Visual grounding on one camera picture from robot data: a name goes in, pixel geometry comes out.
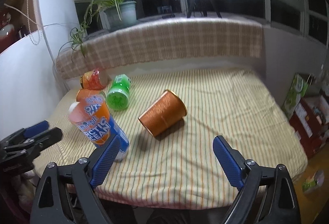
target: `brown cup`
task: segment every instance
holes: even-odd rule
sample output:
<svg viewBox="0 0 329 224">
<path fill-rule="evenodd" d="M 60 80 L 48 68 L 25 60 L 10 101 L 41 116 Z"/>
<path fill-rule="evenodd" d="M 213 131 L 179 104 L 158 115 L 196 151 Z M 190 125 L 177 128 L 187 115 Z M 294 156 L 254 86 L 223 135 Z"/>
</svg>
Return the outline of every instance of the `brown cup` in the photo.
<svg viewBox="0 0 329 224">
<path fill-rule="evenodd" d="M 94 91 L 86 88 L 82 88 L 81 90 L 78 91 L 76 101 L 80 102 L 83 98 L 87 98 L 92 95 L 100 95 L 104 98 L 104 101 L 106 101 L 106 96 L 103 91 Z"/>
<path fill-rule="evenodd" d="M 156 137 L 186 115 L 182 100 L 174 92 L 165 90 L 138 119 Z"/>
</svg>

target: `wooden floor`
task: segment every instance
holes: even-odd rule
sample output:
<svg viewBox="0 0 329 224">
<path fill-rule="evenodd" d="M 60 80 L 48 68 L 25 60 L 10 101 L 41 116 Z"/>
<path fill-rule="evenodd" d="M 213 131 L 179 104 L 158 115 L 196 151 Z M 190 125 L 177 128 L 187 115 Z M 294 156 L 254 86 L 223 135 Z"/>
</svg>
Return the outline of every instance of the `wooden floor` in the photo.
<svg viewBox="0 0 329 224">
<path fill-rule="evenodd" d="M 312 193 L 304 194 L 302 191 L 302 184 L 307 177 L 313 176 L 319 169 L 324 171 L 323 185 Z M 299 203 L 302 224 L 311 224 L 329 199 L 329 143 L 309 160 L 304 174 L 294 186 Z"/>
</svg>

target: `plaid cloth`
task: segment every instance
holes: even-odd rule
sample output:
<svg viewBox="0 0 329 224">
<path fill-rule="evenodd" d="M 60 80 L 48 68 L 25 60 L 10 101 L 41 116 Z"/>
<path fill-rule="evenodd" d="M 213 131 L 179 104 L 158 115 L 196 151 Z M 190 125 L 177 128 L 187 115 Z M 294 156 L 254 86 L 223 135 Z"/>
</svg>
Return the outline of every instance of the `plaid cloth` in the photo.
<svg viewBox="0 0 329 224">
<path fill-rule="evenodd" d="M 139 24 L 84 43 L 80 51 L 68 48 L 56 59 L 63 79 L 95 68 L 192 57 L 260 57 L 263 27 L 254 22 L 222 18 L 177 18 Z"/>
<path fill-rule="evenodd" d="M 230 205 L 237 189 L 230 186 L 212 142 L 223 135 L 232 148 L 259 165 L 285 164 L 296 180 L 307 158 L 281 109 L 266 86 L 248 70 L 187 70 L 131 78 L 128 109 L 112 111 L 130 148 L 95 189 L 103 199 L 145 207 L 206 209 Z M 187 116 L 154 138 L 138 121 L 165 89 L 184 102 Z M 69 91 L 48 119 L 63 131 L 60 142 L 34 160 L 41 175 L 50 161 L 75 163 L 95 149 L 68 120 L 78 90 Z"/>
</svg>

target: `blue gripper pad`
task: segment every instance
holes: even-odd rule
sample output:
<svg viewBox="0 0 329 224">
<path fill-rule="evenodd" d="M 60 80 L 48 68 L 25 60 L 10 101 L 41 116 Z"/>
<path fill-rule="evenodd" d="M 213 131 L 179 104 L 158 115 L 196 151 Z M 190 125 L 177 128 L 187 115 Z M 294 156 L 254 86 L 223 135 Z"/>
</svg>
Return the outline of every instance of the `blue gripper pad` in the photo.
<svg viewBox="0 0 329 224">
<path fill-rule="evenodd" d="M 213 152 L 222 166 L 231 186 L 236 187 L 240 191 L 243 187 L 242 170 L 219 137 L 213 140 Z"/>
<path fill-rule="evenodd" d="M 93 178 L 89 182 L 92 188 L 99 186 L 103 183 L 107 173 L 109 172 L 116 155 L 120 149 L 120 136 L 115 135 L 112 142 L 108 145 L 106 150 L 97 160 L 96 164 L 93 167 Z"/>
<path fill-rule="evenodd" d="M 44 120 L 38 124 L 35 124 L 29 128 L 27 128 L 24 132 L 24 137 L 25 138 L 32 138 L 35 135 L 38 135 L 41 132 L 44 132 L 49 128 L 49 123 L 48 121 Z"/>
</svg>

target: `tripod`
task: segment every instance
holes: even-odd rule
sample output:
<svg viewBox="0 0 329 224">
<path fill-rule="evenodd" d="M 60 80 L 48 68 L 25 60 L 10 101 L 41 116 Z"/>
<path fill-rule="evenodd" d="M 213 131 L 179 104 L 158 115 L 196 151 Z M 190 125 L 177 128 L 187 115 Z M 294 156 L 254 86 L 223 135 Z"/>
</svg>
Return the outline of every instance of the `tripod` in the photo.
<svg viewBox="0 0 329 224">
<path fill-rule="evenodd" d="M 209 1 L 210 1 L 211 5 L 213 6 L 213 8 L 214 8 L 214 10 L 215 10 L 215 12 L 217 14 L 217 16 L 221 18 L 222 16 L 220 15 L 220 12 L 219 12 L 219 10 L 218 10 L 218 8 L 217 8 L 214 0 L 209 0 Z M 195 3 L 195 0 L 190 0 L 190 6 L 189 6 L 189 10 L 187 12 L 187 18 L 190 18 L 191 17 L 192 9 L 194 7 L 194 3 Z M 205 1 L 204 0 L 201 0 L 201 8 L 202 8 L 202 11 L 203 11 L 203 16 L 206 17 L 207 16 L 207 10 L 204 7 L 204 3 L 205 3 Z"/>
</svg>

